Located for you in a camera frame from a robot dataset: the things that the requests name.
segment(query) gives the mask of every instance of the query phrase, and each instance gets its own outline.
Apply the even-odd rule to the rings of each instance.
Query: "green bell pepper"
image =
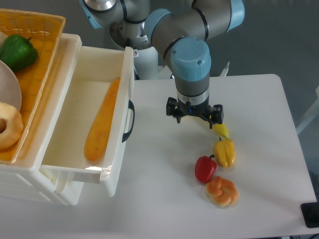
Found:
[[[0,48],[0,60],[16,72],[32,65],[38,58],[38,52],[29,39],[20,35],[11,35]]]

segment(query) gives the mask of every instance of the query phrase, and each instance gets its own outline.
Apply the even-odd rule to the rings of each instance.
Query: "blue joint cover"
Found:
[[[158,24],[158,22],[167,14],[171,14],[171,12],[167,9],[157,9],[153,11],[145,20],[144,23],[144,32],[146,33],[146,36],[148,39],[151,40],[153,31]]]
[[[186,81],[199,81],[210,71],[211,58],[209,47],[196,37],[184,37],[172,48],[170,63],[175,77]]]
[[[85,6],[84,4],[84,0],[79,0],[80,5],[86,15],[86,17],[88,18],[89,22],[91,23],[91,26],[94,29],[98,29],[98,28],[102,28],[102,26],[100,24],[97,23],[97,21],[95,20],[95,18],[93,17],[93,15],[91,14],[91,12],[88,10],[88,8]]]
[[[231,19],[228,30],[239,26],[245,17],[245,7],[242,0],[230,0],[231,3]]]

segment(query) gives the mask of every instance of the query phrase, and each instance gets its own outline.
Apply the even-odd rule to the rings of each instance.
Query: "orange basket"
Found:
[[[39,104],[64,25],[65,18],[61,16],[0,8],[0,31],[8,36],[19,34],[26,38],[31,37],[30,42],[39,55],[35,63],[15,73],[22,94],[20,113],[24,130],[16,144],[0,150],[0,163],[14,163],[21,150]]]

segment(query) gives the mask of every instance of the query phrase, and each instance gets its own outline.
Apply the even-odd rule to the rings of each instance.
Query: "black object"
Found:
[[[184,104],[169,97],[166,104],[166,115],[176,118],[177,123],[180,123],[183,116],[200,117],[202,120],[209,122],[209,128],[212,128],[215,123],[222,124],[224,118],[223,105],[211,107],[208,104],[208,98],[205,102],[192,106],[189,101]]]
[[[133,127],[134,127],[134,121],[135,121],[135,109],[134,109],[134,104],[131,100],[129,100],[129,109],[131,109],[133,111],[133,120],[132,120],[132,125],[130,130],[127,133],[123,134],[122,137],[122,142],[125,142],[126,140],[128,140],[128,138],[130,137],[132,131],[133,131]]]
[[[312,235],[311,237],[309,237],[308,239],[314,239],[315,237],[317,237],[319,235],[319,233]]]
[[[319,203],[303,203],[301,204],[301,211],[303,213],[306,226],[308,228],[319,227]]]

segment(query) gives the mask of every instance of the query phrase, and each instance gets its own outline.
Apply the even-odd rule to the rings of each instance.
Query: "yellow bell pepper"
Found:
[[[214,154],[218,164],[225,168],[231,167],[235,163],[235,146],[233,140],[227,138],[215,143]]]

